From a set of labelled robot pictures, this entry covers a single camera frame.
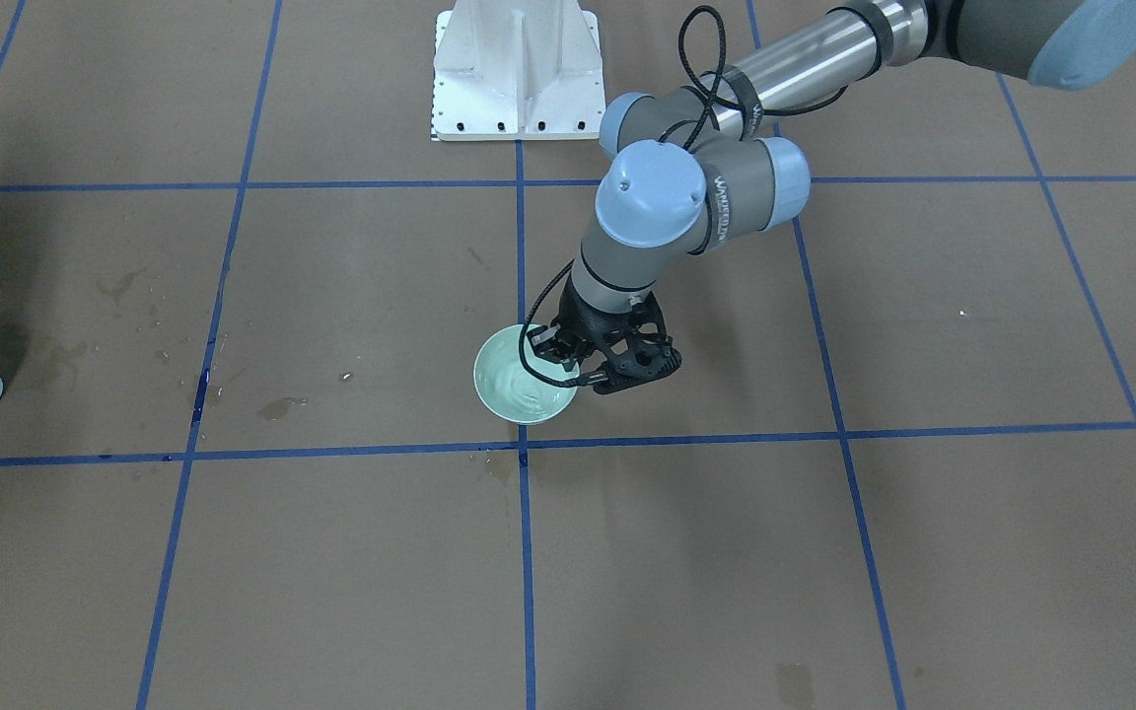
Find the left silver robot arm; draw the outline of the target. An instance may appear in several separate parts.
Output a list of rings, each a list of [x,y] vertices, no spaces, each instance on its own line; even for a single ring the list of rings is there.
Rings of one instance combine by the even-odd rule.
[[[556,389],[600,394],[680,367],[655,283],[680,254],[801,214],[811,192],[802,149],[763,136],[775,118],[829,107],[880,69],[938,57],[1079,91],[1136,52],[1136,1],[842,1],[810,26],[666,97],[608,105],[600,143],[611,167],[571,262],[554,319],[524,324],[518,361]]]

